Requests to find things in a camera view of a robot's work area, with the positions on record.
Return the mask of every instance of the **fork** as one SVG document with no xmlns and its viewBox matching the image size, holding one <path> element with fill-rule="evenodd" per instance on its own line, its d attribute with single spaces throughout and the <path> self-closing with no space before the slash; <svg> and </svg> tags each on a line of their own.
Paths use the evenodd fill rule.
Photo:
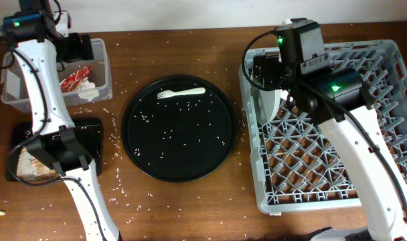
<svg viewBox="0 0 407 241">
<path fill-rule="evenodd" d="M 179 96 L 179 95 L 190 95 L 190 94 L 203 94 L 205 93 L 205 88 L 199 87 L 199 88 L 193 88 L 190 90 L 183 90 L 183 91 L 178 91 L 174 92 L 172 90 L 165 90 L 157 94 L 157 98 L 171 98 L 174 96 Z"/>
</svg>

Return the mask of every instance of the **brown table surface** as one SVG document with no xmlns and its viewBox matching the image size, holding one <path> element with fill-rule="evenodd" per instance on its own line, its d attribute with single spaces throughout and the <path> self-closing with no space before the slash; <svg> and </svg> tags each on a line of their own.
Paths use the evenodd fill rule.
<svg viewBox="0 0 407 241">
<path fill-rule="evenodd" d="M 306 234 L 325 226 L 347 229 L 366 225 L 361 208 L 285 213 L 280 217 L 262 214 L 254 195 L 248 129 L 239 130 L 240 136 L 246 134 L 245 141 L 236 141 L 234 150 L 220 168 L 205 178 L 188 183 L 168 183 L 145 175 L 131 163 L 123 149 L 115 150 L 109 143 L 112 133 L 120 136 L 120 128 L 115 131 L 113 116 L 103 108 L 114 113 L 119 127 L 129 100 L 147 84 L 172 74 L 191 74 L 213 82 L 236 103 L 236 112 L 240 113 L 238 68 L 242 52 L 250 40 L 270 29 L 91 34 L 92 38 L 105 41 L 114 98 L 68 110 L 73 118 L 94 116 L 103 122 L 103 161 L 106 165 L 98 180 L 111 217 L 124 240 L 277 239 Z M 407 22 L 322 25 L 322 31 L 326 43 L 392 39 L 397 42 L 407 65 Z M 272 37 L 267 37 L 255 48 L 275 44 Z M 92 112 L 74 114 L 80 112 L 80 108 Z M 0 216 L 0 240 L 79 240 L 79 236 L 85 235 L 84 229 L 65 185 L 27 187 L 8 183 L 4 178 L 12 128 L 30 118 L 29 114 L 22 114 L 0 101 L 0 209 L 7 212 Z M 113 160 L 115 152 L 119 158 Z M 127 197 L 112 190 L 119 184 L 117 167 Z M 108 202 L 112 197 L 118 203 Z M 138 205 L 143 207 L 139 212 Z"/>
</svg>

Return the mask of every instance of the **round black plate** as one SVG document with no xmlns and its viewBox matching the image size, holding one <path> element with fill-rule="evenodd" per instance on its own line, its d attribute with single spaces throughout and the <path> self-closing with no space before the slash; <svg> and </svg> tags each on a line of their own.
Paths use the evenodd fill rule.
<svg viewBox="0 0 407 241">
<path fill-rule="evenodd" d="M 164 90 L 204 87 L 205 94 L 157 99 Z M 132 162 L 163 181 L 191 181 L 215 170 L 236 140 L 236 115 L 224 93 L 201 78 L 170 76 L 140 91 L 122 121 Z"/>
</svg>

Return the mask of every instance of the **white robotic arm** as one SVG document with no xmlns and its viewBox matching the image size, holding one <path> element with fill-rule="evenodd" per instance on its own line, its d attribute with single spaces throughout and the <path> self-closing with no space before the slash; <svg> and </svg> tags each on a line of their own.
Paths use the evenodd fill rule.
<svg viewBox="0 0 407 241">
<path fill-rule="evenodd" d="M 270 34 L 277 36 L 280 57 L 255 55 L 249 76 L 246 52 Z M 311 240 L 407 240 L 407 185 L 385 144 L 373 98 L 355 69 L 332 70 L 319 24 L 291 19 L 259 35 L 244 51 L 242 72 L 255 88 L 289 91 L 296 107 L 310 115 L 335 147 L 355 186 L 368 227 L 322 230 L 312 233 Z M 290 97 L 287 106 L 291 110 Z"/>
<path fill-rule="evenodd" d="M 94 157 L 89 155 L 89 152 L 75 139 L 75 125 L 62 97 L 56 69 L 57 47 L 55 44 L 62 45 L 60 41 L 66 40 L 69 35 L 68 13 L 62 12 L 56 25 L 57 29 L 54 29 L 52 20 L 45 19 L 50 10 L 47 1 L 34 2 L 39 5 L 33 5 L 27 11 L 23 10 L 26 8 L 26 5 L 23 4 L 26 3 L 21 4 L 22 12 L 6 18 L 2 27 L 6 39 L 13 42 L 10 43 L 12 45 L 10 48 L 21 66 L 31 102 L 32 131 L 35 135 L 39 135 L 33 143 L 27 144 L 27 147 L 33 145 L 29 152 L 33 155 L 35 153 L 38 159 L 44 160 L 45 165 L 54 168 L 61 174 L 61 179 L 65 180 L 64 183 L 67 185 L 82 219 L 87 240 L 122 240 L 118 228 L 108 213 L 99 188 Z M 35 21 L 28 21 L 29 16 L 34 16 L 36 13 L 40 16 L 36 17 Z M 43 30 L 42 35 L 39 35 L 38 31 L 34 33 L 36 29 L 44 28 L 47 29 Z M 27 31 L 37 37 L 29 37 Z M 58 152 L 52 153 L 45 149 L 44 138 L 40 138 L 54 135 L 59 135 L 59 142 L 62 142 L 60 151 L 63 151 L 64 154 L 60 159 L 57 158 Z M 68 160 L 68 164 L 63 166 L 65 156 L 71 158 Z"/>
<path fill-rule="evenodd" d="M 380 148 L 390 165 L 407 199 L 407 185 L 398 170 L 392 155 L 385 144 L 374 109 L 365 106 L 351 111 L 360 122 L 372 141 Z M 371 150 L 363 135 L 347 116 L 344 121 L 334 118 L 319 125 L 321 132 L 329 139 L 341 157 L 368 223 L 368 232 L 374 240 L 392 241 L 403 237 L 407 240 L 407 222 L 401 199 L 385 167 Z M 361 234 L 362 230 L 351 230 L 350 234 Z M 315 236 L 312 241 L 345 240 L 345 233 L 332 230 Z"/>
</svg>

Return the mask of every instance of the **food wrapper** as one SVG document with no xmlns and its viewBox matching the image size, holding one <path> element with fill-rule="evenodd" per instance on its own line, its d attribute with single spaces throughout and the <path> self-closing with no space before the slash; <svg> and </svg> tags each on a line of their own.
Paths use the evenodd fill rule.
<svg viewBox="0 0 407 241">
<path fill-rule="evenodd" d="M 62 93 L 73 92 L 77 90 L 77 87 L 80 85 L 83 79 L 88 77 L 91 70 L 91 65 L 85 66 L 80 70 L 74 71 L 66 79 L 62 80 L 60 83 Z"/>
</svg>

